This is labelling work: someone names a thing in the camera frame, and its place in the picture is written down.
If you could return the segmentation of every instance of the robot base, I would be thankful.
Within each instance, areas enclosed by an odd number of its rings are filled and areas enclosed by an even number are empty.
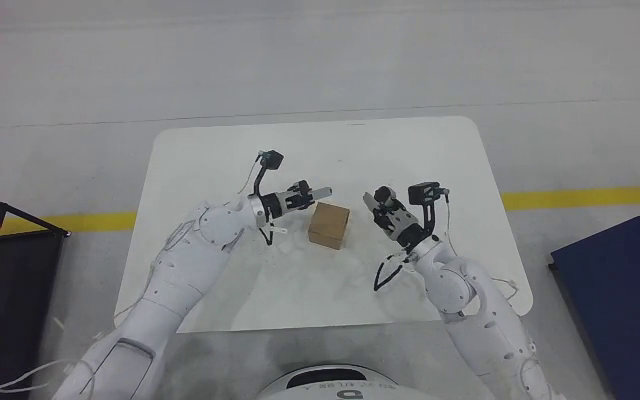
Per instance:
[[[257,400],[438,400],[398,386],[386,376],[354,365],[320,365],[291,372],[267,386]]]
[[[334,381],[366,381],[391,385],[396,384],[378,372],[355,365],[318,365],[315,367],[302,368],[276,379],[260,392],[256,400],[264,399],[274,393],[298,386]]]

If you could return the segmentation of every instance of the navy blue panel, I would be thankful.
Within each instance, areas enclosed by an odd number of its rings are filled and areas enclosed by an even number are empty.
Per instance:
[[[640,377],[640,217],[551,253],[617,400]]]

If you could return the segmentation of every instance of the white cable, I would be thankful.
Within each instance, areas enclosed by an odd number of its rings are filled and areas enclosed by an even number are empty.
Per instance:
[[[247,180],[244,182],[244,185],[242,185],[242,189],[240,189],[240,190],[238,191],[238,193],[236,193],[236,194],[240,194],[240,193],[242,193],[242,191],[244,190],[244,188],[246,188],[246,187],[247,187],[247,184],[249,183],[249,180],[251,179],[251,174],[253,173],[253,169],[256,167],[256,164],[258,163],[258,159],[259,159],[259,158],[256,158],[256,160],[253,162],[253,165],[251,166],[251,170],[249,170],[249,175],[247,175]]]
[[[458,256],[456,249],[453,247],[453,243],[451,243],[451,206],[449,205],[448,199],[447,199],[447,230],[444,233],[444,235],[447,237],[447,240],[449,241],[449,246],[451,247],[451,250],[453,250],[453,254]]]
[[[48,386],[51,381],[42,384],[42,385],[37,385],[37,386],[30,386],[27,388],[19,388],[19,389],[5,389],[8,386],[12,386],[15,385],[18,382],[22,382],[23,380],[27,379],[28,377],[30,377],[31,375],[35,374],[38,371],[41,371],[45,368],[49,368],[53,365],[57,365],[57,364],[82,364],[84,365],[88,370],[89,373],[91,374],[91,378],[89,380],[89,396],[87,397],[87,400],[91,400],[91,397],[93,397],[93,389],[95,387],[95,380],[96,380],[96,374],[95,372],[93,372],[93,368],[91,368],[91,365],[89,365],[88,362],[86,362],[85,360],[75,360],[75,359],[61,359],[61,360],[55,360],[55,361],[51,361],[48,362],[46,364],[43,364],[37,368],[32,369],[29,372],[24,373],[21,377],[19,377],[18,379],[14,379],[11,382],[7,382],[7,383],[3,383],[2,385],[0,385],[0,393],[20,393],[20,392],[29,392],[32,390],[36,390],[36,389],[42,389],[46,386]]]
[[[147,289],[149,288],[149,284],[151,283],[151,277],[153,276],[153,270],[154,270],[154,266],[153,266],[153,263],[152,263],[151,266],[149,267],[149,275],[147,275],[147,283],[145,283],[144,289],[142,289],[142,293],[140,293],[140,297],[138,297],[136,299],[136,301],[134,301],[130,306],[128,306],[124,310],[118,311],[116,313],[116,315],[113,316],[113,324],[114,325],[116,323],[116,319],[118,319],[119,316],[121,316],[122,314],[124,314],[127,311],[131,310],[133,307],[137,306],[138,303],[140,303],[140,300],[142,300],[142,298],[144,297],[144,294],[147,291]]]
[[[500,279],[500,278],[494,278],[494,277],[491,277],[491,279],[494,281],[506,283],[507,285],[509,285],[511,289],[513,289],[513,293],[509,297],[507,297],[507,300],[511,300],[520,291],[520,288],[513,280],[508,281],[506,279]]]

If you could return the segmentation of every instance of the black frame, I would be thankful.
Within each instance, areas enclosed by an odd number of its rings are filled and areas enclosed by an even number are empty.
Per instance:
[[[19,210],[13,206],[10,206],[7,203],[3,203],[0,202],[0,227],[2,227],[2,224],[4,223],[4,217],[7,215],[7,213],[13,214],[16,217],[20,217],[24,220],[27,220],[29,222],[33,222],[36,225],[39,225],[51,232],[53,232],[54,234],[58,234],[58,235],[62,235],[63,237],[69,237],[71,236],[71,232],[64,230],[58,226],[55,226],[53,224],[48,223],[47,221],[43,221],[38,217],[34,217],[31,214],[28,214],[22,210]]]
[[[40,343],[44,333],[51,294],[55,283],[58,263],[62,247],[71,232],[41,220],[31,214],[0,202],[0,227],[10,213],[16,217],[32,222],[44,229],[30,232],[13,233],[0,236],[0,247],[24,252],[25,246],[39,246],[39,252],[28,257],[20,268],[20,273],[13,273],[15,266],[12,252],[2,253],[0,272],[7,272],[8,281],[0,282],[8,285],[0,292],[0,304],[7,305],[0,309],[0,315],[7,320],[7,329],[0,333],[0,383],[15,379],[37,366],[40,356]],[[32,377],[12,386],[12,389],[31,386]],[[28,400],[29,392],[3,394],[7,400]]]

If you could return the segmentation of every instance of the white robot body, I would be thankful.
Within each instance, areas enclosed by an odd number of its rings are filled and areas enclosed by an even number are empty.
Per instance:
[[[254,194],[237,207],[198,206],[169,236],[151,264],[140,299],[109,335],[98,340],[58,389],[54,400],[147,400],[163,375],[164,351],[184,317],[214,285],[227,265],[245,229],[260,229],[267,244],[273,239],[261,229],[294,210],[304,210],[330,188],[312,191],[300,181],[286,192],[261,196],[259,182],[267,169],[277,169],[283,156],[261,153],[262,169]],[[434,199],[448,190],[425,183],[410,188],[410,201],[423,194]],[[406,262],[425,280],[427,296],[440,311],[445,327],[461,356],[497,400],[564,400],[547,383],[537,362],[535,344],[509,302],[485,270],[458,257],[445,242],[431,235],[425,208],[425,228],[383,187],[365,203],[374,222],[406,252]],[[480,311],[462,310],[475,298]],[[259,400],[321,399],[436,400],[396,385],[389,378],[355,366],[320,366],[292,372],[263,390]]]

